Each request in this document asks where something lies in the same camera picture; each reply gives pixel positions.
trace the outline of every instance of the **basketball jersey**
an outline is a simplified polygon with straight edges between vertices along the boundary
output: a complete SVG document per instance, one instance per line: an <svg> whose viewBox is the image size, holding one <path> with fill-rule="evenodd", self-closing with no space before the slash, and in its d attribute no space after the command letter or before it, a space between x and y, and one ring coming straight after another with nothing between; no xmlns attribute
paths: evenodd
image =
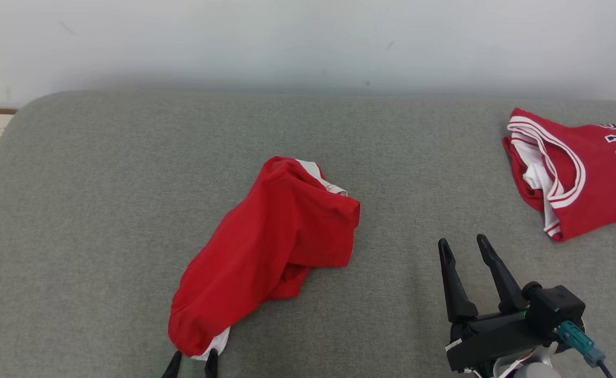
<svg viewBox="0 0 616 378"><path fill-rule="evenodd" d="M261 303L298 296L311 268L348 265L359 216L360 203L317 164L266 161L180 280L168 323L175 346L197 360L221 354L230 327Z"/></svg>
<svg viewBox="0 0 616 378"><path fill-rule="evenodd" d="M616 222L616 125L565 127L516 109L503 139L520 195L565 241Z"/></svg>

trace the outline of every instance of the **white trim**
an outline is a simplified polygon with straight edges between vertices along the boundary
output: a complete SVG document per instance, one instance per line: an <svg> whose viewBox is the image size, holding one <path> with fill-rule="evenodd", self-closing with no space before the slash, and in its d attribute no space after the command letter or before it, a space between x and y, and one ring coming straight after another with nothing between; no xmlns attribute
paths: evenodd
<svg viewBox="0 0 616 378"><path fill-rule="evenodd" d="M512 132L511 144L516 149L518 156L527 166L527 170L523 173L522 179L527 182L529 187L536 190L541 190L544 194L544 232L555 229L560 223L560 219L553 212L553 207L548 201L551 191L555 187L557 191L557 181L554 177L550 177L544 161L549 164L549 169L555 174L555 168L552 167L552 161L546 160L543 143L533 143L535 141L532 136L522 135L519 131Z"/></svg>
<svg viewBox="0 0 616 378"><path fill-rule="evenodd" d="M553 235L555 235L555 234L559 233L560 231L561 231L561 230L560 230L560 225L557 225L557 227L554 227L554 228L552 228L552 229L548 230L548 231L546 232L546 234L548 234L548 236L550 236L550 237L553 237Z"/></svg>
<svg viewBox="0 0 616 378"><path fill-rule="evenodd" d="M326 187L327 191L331 193L335 193L335 194L340 194L341 196L345 196L345 197L348 196L348 191L346 191L342 187L338 187L332 184L331 182L328 182L327 180L322 179L322 175L320 175L319 167L317 163L313 161L304 161L304 160L298 160L298 159L294 159L294 160L298 161L301 164L301 166L303 166L303 169L306 170L306 172L308 172L308 174L310 174L312 177L317 179L317 181L320 184Z"/></svg>
<svg viewBox="0 0 616 378"><path fill-rule="evenodd" d="M574 180L574 187L572 187L572 189L565 193L550 195L547 198L553 208L563 208L574 203L574 201L576 201L576 199L579 197L579 194L581 194L581 192L583 191L583 187L586 185L586 166L583 165L583 162L579 159L579 156L574 153L574 151L572 151L561 140L557 139L555 136L550 134L550 132L546 131L546 129L544 129L541 125L527 117L520 117L519 115L511 117L511 121L508 124L507 129L509 129L510 131L534 131L534 134L543 139L543 141L555 144L567 153L567 155L574 163L574 167L576 169L576 179ZM543 142L539 141L538 139L537 141L539 142L539 147L541 149L541 147L543 146ZM557 178L557 174L555 174L555 182L559 184L559 181L560 180Z"/></svg>
<svg viewBox="0 0 616 378"><path fill-rule="evenodd" d="M230 327L226 328L224 332L219 333L216 337L212 339L205 352L200 356L191 356L190 359L207 361L207 357L210 356L210 350L215 349L218 354L222 354L224 351L224 347L226 347L226 342L228 342L228 332L231 330Z"/></svg>

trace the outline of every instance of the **robotic arm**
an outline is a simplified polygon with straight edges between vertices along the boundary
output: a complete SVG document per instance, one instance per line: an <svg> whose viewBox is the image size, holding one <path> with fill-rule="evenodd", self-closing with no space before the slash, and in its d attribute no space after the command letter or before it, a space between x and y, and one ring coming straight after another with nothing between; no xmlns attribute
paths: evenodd
<svg viewBox="0 0 616 378"><path fill-rule="evenodd" d="M604 354L584 334L586 304L564 286L543 289L537 282L521 290L485 235L476 237L499 294L499 312L478 315L455 269L445 239L438 244L447 319L452 323L445 347L452 371L481 378L560 378L550 357L577 349L593 368L607 376Z"/></svg>

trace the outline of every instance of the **black cable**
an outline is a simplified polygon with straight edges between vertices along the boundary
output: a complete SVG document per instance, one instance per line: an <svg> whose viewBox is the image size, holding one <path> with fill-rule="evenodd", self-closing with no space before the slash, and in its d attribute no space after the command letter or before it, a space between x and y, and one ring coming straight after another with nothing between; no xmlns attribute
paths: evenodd
<svg viewBox="0 0 616 378"><path fill-rule="evenodd" d="M606 368L606 365L604 364L604 360L599 360L598 366L600 367L600 369L602 369L602 371L604 372L604 375L606 375L606 378L613 378L613 375L611 375L611 372L609 371L609 369Z"/></svg>

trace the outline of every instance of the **gray cushion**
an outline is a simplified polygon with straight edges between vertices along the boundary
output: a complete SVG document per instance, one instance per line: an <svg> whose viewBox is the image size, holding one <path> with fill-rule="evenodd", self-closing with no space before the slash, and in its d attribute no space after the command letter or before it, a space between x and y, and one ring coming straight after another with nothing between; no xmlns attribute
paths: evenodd
<svg viewBox="0 0 616 378"><path fill-rule="evenodd" d="M616 102L85 91L41 98L0 139L0 376L161 376L172 295L273 155L317 161L361 201L347 268L231 330L221 377L454 376L437 241L481 313L497 294L475 235L520 285L565 285L616 376L616 224L541 228L500 141L519 106L616 123ZM575 351L565 377L601 376ZM186 361L183 376L203 363Z"/></svg>

